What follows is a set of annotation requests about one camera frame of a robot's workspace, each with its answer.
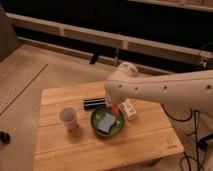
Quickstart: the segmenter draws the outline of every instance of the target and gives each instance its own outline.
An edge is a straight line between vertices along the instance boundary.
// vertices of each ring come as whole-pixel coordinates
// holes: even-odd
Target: green bowl
[[[99,106],[92,113],[92,116],[90,118],[90,123],[92,125],[94,132],[97,135],[99,135],[101,137],[109,138],[109,137],[115,136],[124,128],[125,119],[124,119],[122,112],[119,111],[119,114],[116,119],[116,123],[110,128],[109,134],[104,134],[103,132],[98,130],[98,124],[104,118],[106,113],[113,115],[110,108],[107,108],[106,106]]]

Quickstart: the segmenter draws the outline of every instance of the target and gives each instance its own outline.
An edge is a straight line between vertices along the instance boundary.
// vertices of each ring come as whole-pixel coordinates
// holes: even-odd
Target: floor
[[[101,63],[90,65],[84,59],[29,45],[22,45],[2,61],[0,63],[0,130],[10,133],[11,144],[0,144],[0,171],[33,169],[42,89],[105,80],[113,70],[113,66]],[[211,116],[201,116],[199,133],[201,137],[212,132],[210,119],[212,119]],[[186,152],[194,155],[193,141],[185,136],[186,133],[192,132],[192,122],[183,124],[171,122]],[[178,171],[180,170],[179,160],[182,156],[183,154],[179,154],[165,158],[154,167],[138,164],[118,170]]]

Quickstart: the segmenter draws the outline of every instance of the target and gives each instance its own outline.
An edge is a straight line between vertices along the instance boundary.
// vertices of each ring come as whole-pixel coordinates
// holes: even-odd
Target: cup
[[[70,131],[74,130],[78,125],[77,114],[76,114],[75,109],[73,109],[72,107],[64,108],[60,112],[59,118],[61,119],[63,124],[67,127],[67,129]]]

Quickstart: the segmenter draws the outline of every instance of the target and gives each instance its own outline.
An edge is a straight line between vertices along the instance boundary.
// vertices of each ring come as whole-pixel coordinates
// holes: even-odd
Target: wooden table
[[[138,118],[126,120],[113,138],[97,137],[91,126],[92,111],[83,99],[104,97],[103,82],[42,92],[34,170],[109,170],[183,152],[174,129],[157,103],[131,100]],[[59,120],[64,107],[76,109],[79,127],[69,132]]]

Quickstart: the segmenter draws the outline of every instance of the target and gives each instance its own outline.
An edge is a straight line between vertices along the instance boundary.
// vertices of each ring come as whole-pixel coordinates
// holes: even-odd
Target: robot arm
[[[133,64],[124,62],[107,78],[105,90],[109,104],[136,98],[213,112],[212,70],[144,78]]]

